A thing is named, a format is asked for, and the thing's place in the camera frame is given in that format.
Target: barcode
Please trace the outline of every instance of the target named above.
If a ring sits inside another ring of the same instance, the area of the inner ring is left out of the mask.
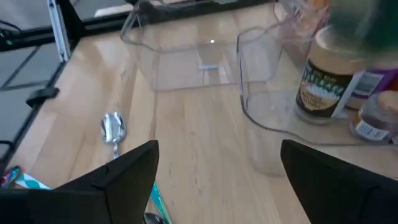
[[[384,75],[364,72],[355,87],[354,92],[359,95],[370,96],[376,89],[379,82],[383,79]]]
[[[380,141],[389,134],[389,131],[377,129],[363,120],[359,122],[355,129],[358,134],[373,141]]]

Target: glass jar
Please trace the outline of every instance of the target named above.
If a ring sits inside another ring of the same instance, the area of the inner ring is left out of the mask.
[[[398,133],[398,92],[373,94],[350,123],[350,130],[367,141],[389,142]]]

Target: wooden table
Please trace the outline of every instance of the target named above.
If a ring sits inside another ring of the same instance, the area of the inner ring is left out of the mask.
[[[280,169],[280,142],[290,136],[248,121],[237,85],[154,92],[111,33],[81,40],[56,87],[59,95],[43,105],[10,164],[45,185],[113,158],[100,121],[118,111],[128,131],[121,153],[159,140],[156,179],[174,223],[309,223]],[[318,149],[398,177],[393,147]]]

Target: gray floor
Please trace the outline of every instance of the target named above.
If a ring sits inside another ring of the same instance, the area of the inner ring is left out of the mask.
[[[1,0],[0,19],[11,22],[21,29],[49,26],[50,19],[46,2],[47,0]],[[124,0],[79,0],[75,9],[81,19],[87,19],[93,17],[97,9],[122,4]],[[0,53],[0,86],[2,87],[0,88],[0,140],[12,141],[15,138],[31,112],[25,100],[34,90],[44,87],[58,65],[59,58],[55,44]],[[15,88],[15,86],[32,82],[38,85],[9,90],[10,86]],[[0,145],[0,159],[3,153],[4,146]]]

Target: metal spoon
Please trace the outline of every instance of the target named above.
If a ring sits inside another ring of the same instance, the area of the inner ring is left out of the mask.
[[[122,117],[117,112],[107,113],[101,122],[101,127],[102,139],[106,144],[113,145],[113,157],[117,159],[119,157],[118,144],[126,136]]]

